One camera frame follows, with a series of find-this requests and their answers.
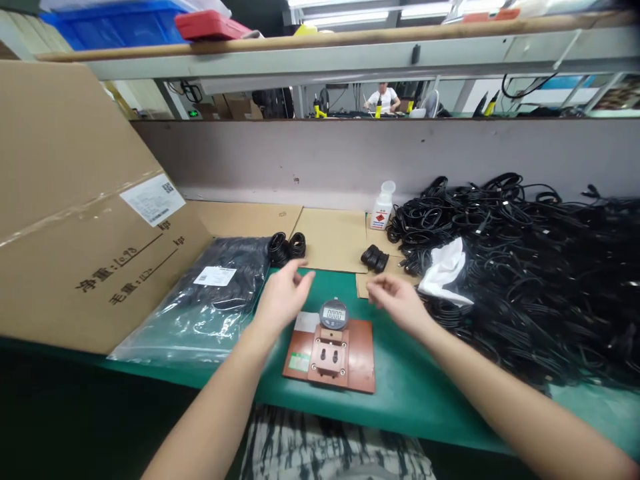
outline wooden rail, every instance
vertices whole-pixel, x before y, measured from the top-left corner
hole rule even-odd
[[[245,51],[342,47],[346,45],[366,45],[371,43],[494,37],[500,35],[522,35],[577,29],[622,27],[633,25],[637,22],[638,17],[631,11],[608,11],[480,23],[452,23],[448,25],[430,25],[427,27],[323,33],[302,37],[274,37],[267,39],[182,43],[157,47],[88,50],[71,53],[43,53],[36,55],[36,58],[40,61],[51,62],[88,62],[171,57],[176,55],[208,55]]]

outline gray partition wall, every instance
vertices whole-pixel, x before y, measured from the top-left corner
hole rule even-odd
[[[565,201],[640,194],[640,119],[140,121],[132,125],[188,199],[371,208],[434,178],[482,183],[507,171]]]

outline gauge display screen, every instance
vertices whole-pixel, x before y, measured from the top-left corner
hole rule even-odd
[[[345,312],[344,310],[338,310],[338,309],[333,309],[330,307],[325,307],[323,312],[322,312],[322,316],[326,317],[330,320],[340,320],[340,321],[344,321],[347,318],[347,312]]]

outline fluorescent light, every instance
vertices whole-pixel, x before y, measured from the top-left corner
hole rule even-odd
[[[361,0],[287,0],[289,8],[319,7],[321,5],[339,5],[341,3],[356,3]]]
[[[449,2],[426,3],[402,10],[402,18],[441,17],[451,10]]]
[[[326,25],[350,25],[352,23],[368,23],[374,21],[384,21],[389,16],[389,12],[369,12],[354,13],[352,15],[335,15],[333,17],[324,17],[313,20],[305,20],[305,25],[314,25],[316,27],[324,27]]]
[[[468,0],[462,5],[462,13],[476,13],[498,10],[505,4],[505,0]],[[426,3],[407,7],[402,10],[401,18],[442,17],[451,10],[449,2]]]

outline digital thickness gauge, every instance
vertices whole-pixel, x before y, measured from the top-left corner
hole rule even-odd
[[[349,314],[344,303],[338,300],[326,301],[320,308],[320,323],[330,330],[343,330],[349,321]]]

